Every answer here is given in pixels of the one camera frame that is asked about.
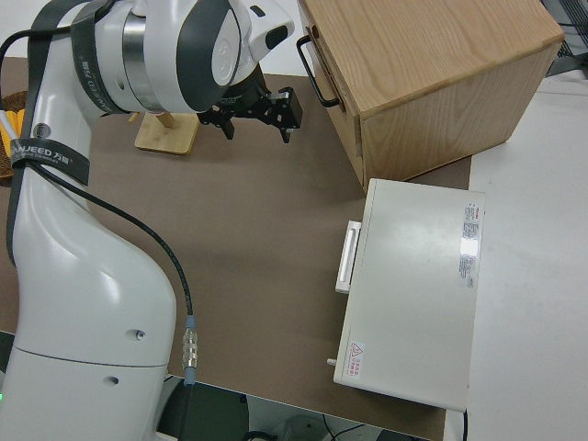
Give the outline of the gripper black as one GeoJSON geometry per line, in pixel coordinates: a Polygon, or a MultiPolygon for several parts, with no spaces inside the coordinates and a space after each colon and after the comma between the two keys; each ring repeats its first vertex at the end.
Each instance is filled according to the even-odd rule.
{"type": "Polygon", "coordinates": [[[231,85],[213,107],[198,114],[202,124],[220,128],[227,140],[234,136],[232,118],[270,124],[279,130],[282,141],[289,143],[291,132],[301,126],[302,108],[292,87],[270,93],[262,70],[254,68],[241,82],[231,85]]]}

